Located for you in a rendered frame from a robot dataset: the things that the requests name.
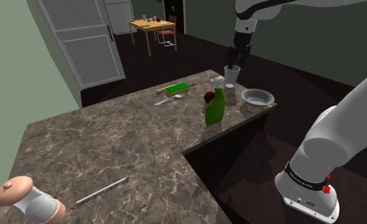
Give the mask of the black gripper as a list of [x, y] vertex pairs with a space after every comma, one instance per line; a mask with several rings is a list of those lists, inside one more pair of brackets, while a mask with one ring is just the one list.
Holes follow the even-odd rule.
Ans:
[[242, 67], [250, 54], [250, 40], [252, 33], [243, 33], [236, 31], [234, 34], [234, 46], [230, 46], [226, 55], [228, 68], [232, 69], [234, 65], [234, 55], [240, 55], [240, 66]]

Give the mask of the grey bowl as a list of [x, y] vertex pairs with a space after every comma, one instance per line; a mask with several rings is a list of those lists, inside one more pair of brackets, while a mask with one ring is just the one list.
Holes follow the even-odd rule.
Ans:
[[244, 90], [241, 97], [249, 105], [257, 107], [267, 106], [275, 102], [275, 98], [271, 93], [258, 88]]

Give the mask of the green spray bottle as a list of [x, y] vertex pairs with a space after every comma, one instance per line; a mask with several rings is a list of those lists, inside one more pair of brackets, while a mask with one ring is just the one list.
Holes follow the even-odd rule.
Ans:
[[219, 123], [223, 119], [225, 110], [224, 89], [222, 88], [223, 81], [224, 77], [222, 76], [212, 80], [214, 97], [205, 109], [205, 123], [207, 126]]

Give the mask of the green and yellow sponge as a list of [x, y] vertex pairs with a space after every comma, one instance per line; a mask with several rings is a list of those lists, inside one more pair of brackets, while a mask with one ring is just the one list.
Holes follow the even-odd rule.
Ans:
[[167, 93], [169, 94], [178, 94], [182, 91], [186, 91], [189, 89], [188, 84], [186, 83], [179, 83], [177, 85], [172, 85], [166, 89]]

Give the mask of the dark doorway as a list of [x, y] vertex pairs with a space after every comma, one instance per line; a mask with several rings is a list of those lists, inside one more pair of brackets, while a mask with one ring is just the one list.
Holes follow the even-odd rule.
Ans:
[[166, 19], [176, 17], [176, 31], [184, 33], [184, 0], [163, 0]]

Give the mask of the silver spoon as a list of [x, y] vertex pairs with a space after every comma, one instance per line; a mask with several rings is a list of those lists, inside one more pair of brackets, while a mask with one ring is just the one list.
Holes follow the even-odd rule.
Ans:
[[170, 97], [168, 99], [165, 99], [163, 101], [160, 101], [160, 102], [155, 103], [154, 106], [159, 106], [159, 105], [161, 105], [161, 104], [163, 104], [163, 103], [165, 103], [165, 102], [167, 102], [167, 101], [169, 101], [171, 99], [174, 99], [174, 98], [182, 98], [184, 95], [185, 95], [185, 92], [181, 92], [181, 93], [176, 94], [176, 95], [174, 95], [174, 96], [172, 96], [172, 97]]

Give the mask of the yellow wooden dining table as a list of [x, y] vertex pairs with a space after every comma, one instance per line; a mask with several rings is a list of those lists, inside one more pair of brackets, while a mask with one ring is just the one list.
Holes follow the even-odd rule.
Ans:
[[157, 21], [150, 21], [147, 22], [147, 19], [145, 20], [129, 20], [128, 21], [128, 25], [129, 25], [129, 30], [131, 33], [131, 38], [133, 41], [133, 44], [135, 44], [134, 41], [134, 36], [133, 36], [133, 30], [131, 29], [131, 27], [135, 27], [141, 31], [143, 31], [145, 33], [145, 39], [147, 41], [147, 49], [148, 49], [148, 54], [151, 57], [151, 51], [150, 51], [150, 43], [149, 43], [149, 38], [148, 38], [148, 32], [153, 31], [154, 35], [156, 35], [156, 31], [158, 30], [162, 30], [165, 31], [166, 29], [173, 29], [173, 37], [174, 37], [174, 43], [172, 44], [172, 46], [175, 47], [175, 51], [177, 51], [177, 46], [176, 46], [176, 24], [173, 22], [167, 22], [167, 21], [163, 21], [161, 20], [160, 22]]

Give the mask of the white panelled door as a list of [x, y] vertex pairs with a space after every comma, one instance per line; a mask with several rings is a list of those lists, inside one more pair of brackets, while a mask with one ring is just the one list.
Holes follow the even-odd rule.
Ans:
[[37, 0], [80, 89], [126, 78], [104, 0]]

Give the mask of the striped grey pencil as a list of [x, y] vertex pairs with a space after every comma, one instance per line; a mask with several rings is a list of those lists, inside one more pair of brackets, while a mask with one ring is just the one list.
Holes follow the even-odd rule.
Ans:
[[120, 180], [118, 180], [118, 181], [116, 181], [116, 182], [114, 182], [114, 183], [112, 183], [112, 184], [110, 184], [110, 185], [108, 185], [108, 186], [106, 186], [106, 187], [104, 187], [104, 188], [102, 188], [102, 189], [100, 189], [100, 190], [98, 190], [98, 191], [96, 191], [96, 192], [94, 192], [94, 193], [92, 193], [92, 194], [90, 194], [90, 195], [74, 202], [71, 206], [71, 209], [76, 209], [76, 208], [80, 207], [82, 204], [84, 204], [84, 203], [86, 203], [86, 202], [88, 202], [92, 199], [95, 199], [97, 196], [100, 196], [104, 193], [107, 193], [110, 190], [112, 190], [112, 189], [114, 189], [114, 188], [116, 188], [120, 185], [123, 185], [124, 183], [127, 183], [128, 181], [129, 181], [129, 176], [126, 176], [126, 177], [124, 177], [124, 178], [122, 178], [122, 179], [120, 179]]

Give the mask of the salt shaker with tan caps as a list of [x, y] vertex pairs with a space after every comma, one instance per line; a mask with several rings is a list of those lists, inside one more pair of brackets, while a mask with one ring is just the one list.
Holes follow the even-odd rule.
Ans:
[[28, 176], [17, 176], [0, 186], [0, 206], [12, 206], [34, 224], [58, 224], [65, 205], [34, 186]]

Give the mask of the red chair with metal frame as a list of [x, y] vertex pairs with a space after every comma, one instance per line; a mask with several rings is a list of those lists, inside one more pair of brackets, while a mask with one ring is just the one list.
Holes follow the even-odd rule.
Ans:
[[[168, 28], [163, 30], [158, 30], [155, 32], [157, 41], [159, 44], [163, 44], [165, 47], [176, 46], [176, 37], [174, 28]], [[166, 36], [174, 36], [174, 42], [166, 39]]]

